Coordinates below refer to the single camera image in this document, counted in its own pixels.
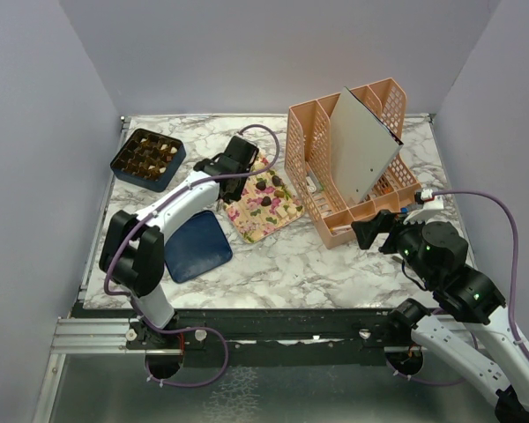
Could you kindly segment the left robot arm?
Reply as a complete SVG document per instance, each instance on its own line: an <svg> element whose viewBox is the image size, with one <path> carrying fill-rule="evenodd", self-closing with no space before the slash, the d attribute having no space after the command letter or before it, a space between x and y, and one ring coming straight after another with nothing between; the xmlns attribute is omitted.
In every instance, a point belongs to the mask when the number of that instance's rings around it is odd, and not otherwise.
<svg viewBox="0 0 529 423"><path fill-rule="evenodd" d="M201 160L160 200L135 213L119 211L110 220L99 261L105 294L130 301L147 320L146 336L154 345L168 347L177 335L171 321L175 309L160 284L166 242L206 206L238 200L257 155L253 149Z"/></svg>

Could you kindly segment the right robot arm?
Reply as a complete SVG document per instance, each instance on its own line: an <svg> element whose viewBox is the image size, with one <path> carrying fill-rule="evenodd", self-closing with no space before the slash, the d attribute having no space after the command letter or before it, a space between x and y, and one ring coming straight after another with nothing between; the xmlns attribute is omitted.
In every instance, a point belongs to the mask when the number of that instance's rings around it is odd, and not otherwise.
<svg viewBox="0 0 529 423"><path fill-rule="evenodd" d="M494 282L466 264L468 244L457 229L443 221L410 223L387 210L351 227L361 249L386 234L380 253L400 255L439 307L486 351L478 352L411 299L392 310L389 338L399 345L412 340L437 355L495 407L499 421L529 422L529 351L517 344L506 300Z"/></svg>

